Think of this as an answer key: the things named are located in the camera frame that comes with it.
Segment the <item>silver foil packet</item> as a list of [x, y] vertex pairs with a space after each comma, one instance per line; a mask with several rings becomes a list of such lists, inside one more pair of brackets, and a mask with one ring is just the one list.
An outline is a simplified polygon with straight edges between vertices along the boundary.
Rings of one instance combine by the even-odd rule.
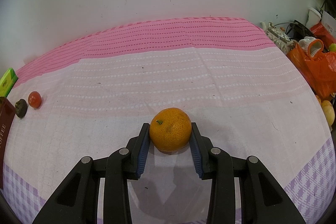
[[265, 33], [285, 55], [293, 49], [294, 41], [282, 30], [269, 27]]

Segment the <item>green tissue box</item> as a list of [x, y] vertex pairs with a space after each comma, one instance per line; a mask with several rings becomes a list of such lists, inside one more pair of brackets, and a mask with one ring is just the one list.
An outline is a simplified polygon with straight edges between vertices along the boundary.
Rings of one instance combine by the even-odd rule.
[[18, 80], [13, 68], [9, 68], [0, 80], [0, 97], [7, 97]]

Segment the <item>red package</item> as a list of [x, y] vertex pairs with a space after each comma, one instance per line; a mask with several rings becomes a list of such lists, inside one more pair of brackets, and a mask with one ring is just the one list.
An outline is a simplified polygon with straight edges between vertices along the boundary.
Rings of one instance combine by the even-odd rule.
[[329, 48], [333, 43], [336, 43], [335, 37], [328, 32], [328, 30], [322, 25], [321, 22], [310, 28], [310, 31], [313, 33], [314, 37], [320, 39], [325, 48]]

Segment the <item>pink purple checkered tablecloth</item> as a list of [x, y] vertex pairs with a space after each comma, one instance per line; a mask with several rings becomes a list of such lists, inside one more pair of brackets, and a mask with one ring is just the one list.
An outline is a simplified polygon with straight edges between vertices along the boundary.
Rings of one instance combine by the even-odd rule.
[[307, 223], [335, 191], [323, 111], [297, 68], [240, 18], [183, 18], [115, 27], [69, 42], [16, 71], [11, 102], [43, 103], [11, 125], [3, 195], [22, 223], [86, 155], [124, 147], [163, 109], [188, 114], [234, 157], [257, 156]]

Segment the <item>white paper cup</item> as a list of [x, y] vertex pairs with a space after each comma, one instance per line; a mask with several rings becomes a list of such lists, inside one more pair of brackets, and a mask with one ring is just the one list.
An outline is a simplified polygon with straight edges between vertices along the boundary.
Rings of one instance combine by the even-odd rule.
[[318, 24], [321, 20], [321, 14], [314, 8], [310, 7], [308, 9], [308, 14], [307, 14], [307, 21], [305, 26], [308, 29], [311, 29], [313, 26]]

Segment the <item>dark passion fruit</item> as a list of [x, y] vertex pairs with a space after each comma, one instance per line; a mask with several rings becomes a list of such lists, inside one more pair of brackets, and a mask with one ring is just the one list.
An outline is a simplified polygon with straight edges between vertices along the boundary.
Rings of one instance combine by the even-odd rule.
[[15, 111], [18, 118], [22, 119], [27, 112], [27, 102], [24, 99], [20, 99], [15, 103]]

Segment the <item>orange mandarin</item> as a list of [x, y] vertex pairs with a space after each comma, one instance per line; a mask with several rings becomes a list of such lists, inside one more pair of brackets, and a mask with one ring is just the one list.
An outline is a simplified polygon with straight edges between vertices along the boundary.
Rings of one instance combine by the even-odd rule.
[[149, 136], [161, 152], [171, 153], [185, 147], [190, 140], [192, 125], [181, 109], [171, 107], [160, 111], [151, 121]]

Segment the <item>gold metal tin tray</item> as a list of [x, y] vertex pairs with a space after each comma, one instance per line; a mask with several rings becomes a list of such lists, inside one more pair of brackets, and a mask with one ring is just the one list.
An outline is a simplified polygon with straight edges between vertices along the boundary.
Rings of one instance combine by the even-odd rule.
[[10, 101], [5, 98], [1, 97], [1, 108], [0, 108], [0, 185], [1, 189], [3, 189], [3, 170], [4, 170], [4, 157], [5, 157], [5, 149], [6, 143], [9, 136], [9, 131], [11, 128], [11, 124], [15, 117], [15, 107], [10, 103]]

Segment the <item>white orange glove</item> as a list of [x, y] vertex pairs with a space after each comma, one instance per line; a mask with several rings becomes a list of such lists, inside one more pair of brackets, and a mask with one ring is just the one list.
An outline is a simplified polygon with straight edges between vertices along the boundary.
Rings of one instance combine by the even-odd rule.
[[306, 36], [298, 42], [299, 46], [309, 57], [314, 57], [324, 48], [323, 42], [311, 36]]

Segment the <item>yellow pear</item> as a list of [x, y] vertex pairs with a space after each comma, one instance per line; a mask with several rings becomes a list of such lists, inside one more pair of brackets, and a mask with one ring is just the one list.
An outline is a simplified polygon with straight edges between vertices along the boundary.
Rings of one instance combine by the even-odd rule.
[[324, 100], [321, 103], [321, 107], [327, 120], [327, 124], [329, 125], [329, 127], [331, 127], [335, 120], [335, 111], [333, 105], [330, 101]]

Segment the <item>orange plastic bag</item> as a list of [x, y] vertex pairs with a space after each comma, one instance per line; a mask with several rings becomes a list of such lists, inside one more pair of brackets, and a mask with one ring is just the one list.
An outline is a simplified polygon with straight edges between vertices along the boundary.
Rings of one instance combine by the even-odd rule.
[[286, 56], [322, 100], [335, 93], [335, 52], [319, 52], [314, 57], [309, 57], [296, 44]]

